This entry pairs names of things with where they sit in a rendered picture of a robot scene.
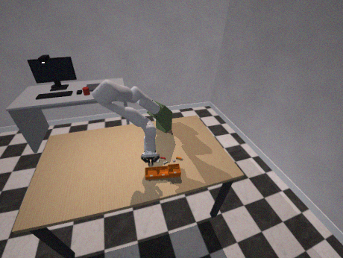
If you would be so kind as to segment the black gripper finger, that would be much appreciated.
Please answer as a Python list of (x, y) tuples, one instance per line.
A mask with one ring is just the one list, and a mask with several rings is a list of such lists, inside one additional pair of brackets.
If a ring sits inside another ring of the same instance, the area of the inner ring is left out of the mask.
[(158, 154), (155, 158), (151, 158), (151, 166), (153, 166), (154, 165), (154, 162), (157, 162), (158, 161), (158, 159), (160, 158), (160, 155)]
[(145, 157), (142, 157), (142, 155), (141, 155), (141, 159), (142, 159), (145, 163), (148, 163), (149, 166), (151, 166), (151, 165), (150, 165), (149, 157), (148, 157), (148, 159), (146, 159)]

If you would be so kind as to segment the orange open-top bins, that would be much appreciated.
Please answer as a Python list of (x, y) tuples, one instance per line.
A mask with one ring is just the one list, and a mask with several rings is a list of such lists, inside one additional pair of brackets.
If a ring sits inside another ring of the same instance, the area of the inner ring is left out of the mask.
[[(147, 175), (151, 174), (151, 175)], [(145, 179), (160, 179), (160, 178), (169, 178), (169, 177), (180, 177), (180, 165), (178, 164), (169, 164), (167, 166), (157, 166), (157, 167), (147, 167), (145, 168)]]

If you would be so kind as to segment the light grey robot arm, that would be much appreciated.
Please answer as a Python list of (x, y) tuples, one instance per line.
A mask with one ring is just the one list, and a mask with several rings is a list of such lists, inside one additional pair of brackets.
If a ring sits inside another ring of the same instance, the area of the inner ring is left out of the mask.
[(142, 157), (157, 156), (157, 152), (155, 152), (155, 137), (157, 130), (153, 122), (131, 107), (123, 107), (113, 103), (115, 99), (120, 102), (137, 102), (138, 105), (145, 108), (150, 113), (157, 114), (160, 111), (160, 106), (155, 101), (150, 99), (136, 86), (133, 86), (130, 89), (129, 87), (118, 85), (109, 80), (105, 80), (97, 86), (97, 88), (92, 92), (92, 96), (100, 105), (119, 114), (120, 116), (123, 116), (137, 127), (141, 127), (143, 129), (145, 133), (145, 152), (142, 154)]

